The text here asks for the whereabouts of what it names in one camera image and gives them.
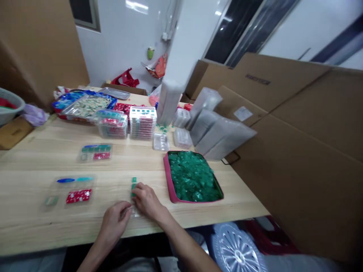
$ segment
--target basket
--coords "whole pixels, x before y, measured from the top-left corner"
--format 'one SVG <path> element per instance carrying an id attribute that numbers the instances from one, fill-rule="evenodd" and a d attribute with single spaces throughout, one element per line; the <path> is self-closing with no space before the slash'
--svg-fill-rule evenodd
<path id="1" fill-rule="evenodd" d="M 9 92 L 3 88 L 0 88 L 0 97 L 8 100 L 10 103 L 14 104 L 17 107 L 17 109 L 14 110 L 0 108 L 0 126 L 1 126 L 13 120 L 15 115 L 24 109 L 25 102 L 16 94 L 13 94 L 12 92 Z"/>

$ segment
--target stack of plastic boxes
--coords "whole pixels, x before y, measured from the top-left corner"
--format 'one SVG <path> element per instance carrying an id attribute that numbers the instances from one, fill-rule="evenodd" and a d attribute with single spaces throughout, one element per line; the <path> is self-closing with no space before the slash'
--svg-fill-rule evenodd
<path id="1" fill-rule="evenodd" d="M 222 116 L 218 113 L 202 109 L 192 130 L 190 131 L 190 137 L 192 138 L 194 146 L 197 146 L 203 136 L 220 118 L 222 118 Z"/>
<path id="2" fill-rule="evenodd" d="M 190 110 L 190 121 L 186 125 L 186 129 L 191 130 L 193 128 L 202 109 L 212 111 L 222 100 L 223 98 L 216 90 L 204 87 Z"/>
<path id="3" fill-rule="evenodd" d="M 177 108 L 173 119 L 173 126 L 185 128 L 185 125 L 190 120 L 190 113 L 187 110 Z"/>
<path id="4" fill-rule="evenodd" d="M 182 87 L 174 80 L 163 80 L 158 103 L 158 124 L 169 126 L 182 96 Z"/>
<path id="5" fill-rule="evenodd" d="M 176 128 L 174 131 L 174 145 L 183 149 L 190 149 L 193 145 L 189 131 L 183 128 Z"/>
<path id="6" fill-rule="evenodd" d="M 122 111 L 98 110 L 91 119 L 103 138 L 127 138 L 128 119 Z"/>
<path id="7" fill-rule="evenodd" d="M 200 140 L 195 150 L 208 161 L 219 161 L 256 133 L 241 122 L 221 117 Z"/>
<path id="8" fill-rule="evenodd" d="M 155 107 L 130 107 L 130 139 L 151 140 L 156 120 Z"/>

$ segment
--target metal tray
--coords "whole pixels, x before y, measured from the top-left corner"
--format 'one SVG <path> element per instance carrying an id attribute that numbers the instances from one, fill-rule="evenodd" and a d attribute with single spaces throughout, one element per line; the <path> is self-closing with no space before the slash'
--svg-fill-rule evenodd
<path id="1" fill-rule="evenodd" d="M 112 100 L 109 98 L 105 98 L 105 97 L 99 97 L 99 96 L 93 96 L 93 95 L 84 95 L 81 98 L 77 99 L 76 101 L 74 101 L 71 105 L 69 105 L 68 107 L 66 107 L 61 114 L 67 116 L 68 120 L 75 120 L 75 121 L 86 121 L 89 122 L 91 117 L 93 116 L 93 113 L 95 113 L 97 110 L 101 109 L 95 109 L 94 112 L 90 115 L 90 116 L 79 116 L 76 115 L 75 113 L 78 111 L 78 108 L 75 108 L 74 105 L 78 102 L 80 102 L 81 100 L 86 100 L 86 99 L 96 99 L 96 98 L 103 98 L 105 100 L 109 100 L 109 103 L 106 105 L 105 108 L 107 108 L 111 103 Z"/>
<path id="2" fill-rule="evenodd" d="M 130 97 L 130 93 L 128 93 L 126 91 L 120 91 L 120 90 L 109 88 L 109 87 L 102 88 L 99 92 L 108 94 L 110 96 L 113 96 L 115 98 L 122 99 L 122 100 L 126 100 Z"/>

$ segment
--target cable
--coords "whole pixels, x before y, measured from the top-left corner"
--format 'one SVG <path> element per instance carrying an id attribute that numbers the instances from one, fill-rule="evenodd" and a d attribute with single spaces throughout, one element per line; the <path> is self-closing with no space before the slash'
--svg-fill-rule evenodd
<path id="1" fill-rule="evenodd" d="M 168 12 L 169 12 L 169 8 L 170 8 L 170 4 L 171 4 L 171 0 L 169 0 L 169 6 L 168 6 L 168 9 L 166 10 L 166 14 L 165 14 L 165 19 L 166 19 L 165 32 L 168 27 Z"/>

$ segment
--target hand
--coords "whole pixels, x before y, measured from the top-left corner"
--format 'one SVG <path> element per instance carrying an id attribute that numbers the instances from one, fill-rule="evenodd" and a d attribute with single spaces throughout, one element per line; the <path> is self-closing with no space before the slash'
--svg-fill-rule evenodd
<path id="1" fill-rule="evenodd" d="M 106 210 L 95 244 L 108 251 L 107 254 L 125 232 L 131 212 L 131 203 L 127 201 L 116 202 Z"/>
<path id="2" fill-rule="evenodd" d="M 151 187 L 139 182 L 132 192 L 136 195 L 132 198 L 136 207 L 150 219 L 162 223 L 171 217 L 168 209 L 160 203 Z"/>

